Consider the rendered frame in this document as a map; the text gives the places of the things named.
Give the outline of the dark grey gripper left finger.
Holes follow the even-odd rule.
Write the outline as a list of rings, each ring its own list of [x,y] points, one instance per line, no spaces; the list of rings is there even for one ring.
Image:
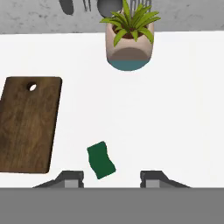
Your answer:
[[[62,171],[57,178],[49,180],[36,188],[83,188],[84,171]]]

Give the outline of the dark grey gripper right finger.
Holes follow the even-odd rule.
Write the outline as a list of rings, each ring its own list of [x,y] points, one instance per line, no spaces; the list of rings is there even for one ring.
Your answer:
[[[188,185],[169,179],[162,171],[140,171],[140,179],[141,188],[188,188]]]

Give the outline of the green sponge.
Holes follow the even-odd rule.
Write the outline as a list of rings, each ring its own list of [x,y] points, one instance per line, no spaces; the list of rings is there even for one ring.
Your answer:
[[[87,148],[88,162],[98,179],[102,179],[116,171],[109,158],[107,145],[101,141]]]

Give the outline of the dark wooden cutting board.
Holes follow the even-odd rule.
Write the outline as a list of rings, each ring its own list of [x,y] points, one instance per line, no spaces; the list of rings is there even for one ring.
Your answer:
[[[0,172],[47,173],[60,77],[8,77],[0,98]]]

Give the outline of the potted green plant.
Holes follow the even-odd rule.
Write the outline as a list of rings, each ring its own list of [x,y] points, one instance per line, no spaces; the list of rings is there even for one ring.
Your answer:
[[[134,71],[150,60],[154,45],[154,23],[161,19],[151,5],[138,5],[134,12],[128,0],[122,9],[112,11],[101,23],[106,25],[105,44],[108,63],[121,71]]]

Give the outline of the grey hanging spoon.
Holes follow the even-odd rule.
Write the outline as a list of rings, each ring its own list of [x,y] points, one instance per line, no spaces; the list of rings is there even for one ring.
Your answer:
[[[73,0],[59,0],[59,4],[60,4],[60,7],[61,7],[62,11],[66,15],[71,16],[71,15],[74,14]]]

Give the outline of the grey hanging slotted spatula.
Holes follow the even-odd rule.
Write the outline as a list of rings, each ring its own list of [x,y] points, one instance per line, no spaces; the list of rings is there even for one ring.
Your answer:
[[[131,11],[134,12],[137,9],[139,4],[143,6],[149,6],[151,5],[151,0],[130,0]]]

